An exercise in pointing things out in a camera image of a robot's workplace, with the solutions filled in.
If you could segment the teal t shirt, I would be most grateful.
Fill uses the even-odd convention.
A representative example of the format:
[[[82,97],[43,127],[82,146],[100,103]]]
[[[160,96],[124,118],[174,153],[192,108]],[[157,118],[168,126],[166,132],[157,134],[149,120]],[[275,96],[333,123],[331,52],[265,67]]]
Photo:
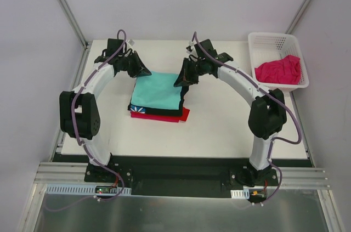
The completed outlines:
[[[131,104],[153,109],[178,110],[181,87],[174,87],[178,78],[174,73],[153,71],[150,76],[138,77],[133,89]]]

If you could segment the red t shirt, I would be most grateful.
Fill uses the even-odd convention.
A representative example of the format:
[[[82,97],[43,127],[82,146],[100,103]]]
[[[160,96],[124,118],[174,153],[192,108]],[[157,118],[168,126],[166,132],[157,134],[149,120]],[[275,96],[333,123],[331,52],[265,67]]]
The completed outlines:
[[[155,120],[155,121],[163,121],[163,122],[186,122],[188,116],[190,114],[190,110],[187,108],[183,108],[183,114],[181,116],[161,116],[161,115],[149,115],[142,112],[131,111],[132,118],[140,118],[145,120]]]

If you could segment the black t shirt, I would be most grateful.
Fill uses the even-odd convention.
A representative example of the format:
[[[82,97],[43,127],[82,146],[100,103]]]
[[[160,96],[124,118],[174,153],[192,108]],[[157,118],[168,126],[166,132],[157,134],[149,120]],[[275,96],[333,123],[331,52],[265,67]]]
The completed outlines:
[[[161,116],[181,116],[183,114],[184,107],[184,97],[186,93],[189,91],[189,87],[181,87],[182,91],[180,93],[181,101],[179,104],[178,110],[164,110],[164,109],[153,109],[149,107],[138,107],[131,104],[131,100],[128,104],[129,111],[142,112],[149,115],[161,115]]]

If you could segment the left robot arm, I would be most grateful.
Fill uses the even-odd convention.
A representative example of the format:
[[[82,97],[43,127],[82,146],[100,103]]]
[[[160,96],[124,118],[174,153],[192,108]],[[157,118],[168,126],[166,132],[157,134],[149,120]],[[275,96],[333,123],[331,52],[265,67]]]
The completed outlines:
[[[61,130],[84,148],[90,164],[98,166],[97,176],[104,182],[115,178],[116,169],[109,164],[111,153],[104,148],[99,133],[101,119],[97,99],[119,72],[125,71],[131,78],[151,75],[133,45],[130,39],[109,38],[107,48],[95,59],[85,81],[59,96]]]

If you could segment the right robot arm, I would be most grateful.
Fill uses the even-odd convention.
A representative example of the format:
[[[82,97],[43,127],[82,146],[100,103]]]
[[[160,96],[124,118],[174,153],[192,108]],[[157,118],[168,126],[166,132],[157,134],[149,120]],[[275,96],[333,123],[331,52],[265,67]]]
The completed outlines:
[[[213,75],[239,93],[250,106],[248,126],[252,134],[253,148],[247,166],[235,175],[236,181],[253,187],[265,181],[271,170],[270,154],[273,138],[286,123],[286,111],[272,100],[284,101],[282,91],[260,92],[252,84],[252,77],[244,72],[228,53],[217,53],[209,39],[199,43],[190,42],[188,57],[184,58],[174,87],[198,84],[202,75]]]

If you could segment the pink t shirt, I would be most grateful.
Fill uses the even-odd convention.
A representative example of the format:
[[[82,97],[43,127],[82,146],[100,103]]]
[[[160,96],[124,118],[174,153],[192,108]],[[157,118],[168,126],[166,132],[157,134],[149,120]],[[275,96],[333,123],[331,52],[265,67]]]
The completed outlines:
[[[266,62],[254,69],[259,82],[275,84],[298,84],[301,79],[300,58],[288,55],[280,60]]]

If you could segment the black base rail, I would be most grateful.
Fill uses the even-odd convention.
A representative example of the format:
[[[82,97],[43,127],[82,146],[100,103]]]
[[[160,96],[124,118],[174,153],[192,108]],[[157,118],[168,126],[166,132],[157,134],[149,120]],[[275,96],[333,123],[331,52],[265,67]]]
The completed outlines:
[[[108,168],[92,166],[86,155],[56,154],[54,162],[86,163],[86,183],[126,186],[132,195],[199,198],[229,198],[242,189],[237,174],[248,168],[247,158],[112,156]]]

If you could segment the left aluminium frame post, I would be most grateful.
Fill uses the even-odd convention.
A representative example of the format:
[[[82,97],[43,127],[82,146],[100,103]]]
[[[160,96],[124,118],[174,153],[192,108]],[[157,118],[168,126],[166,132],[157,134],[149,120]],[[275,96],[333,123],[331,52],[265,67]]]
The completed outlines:
[[[73,29],[73,32],[75,33],[76,37],[78,38],[81,46],[86,49],[88,47],[88,41],[85,38],[85,35],[83,34],[67,0],[57,0],[61,10],[63,11],[64,15],[66,16],[66,19],[68,20],[68,23]]]

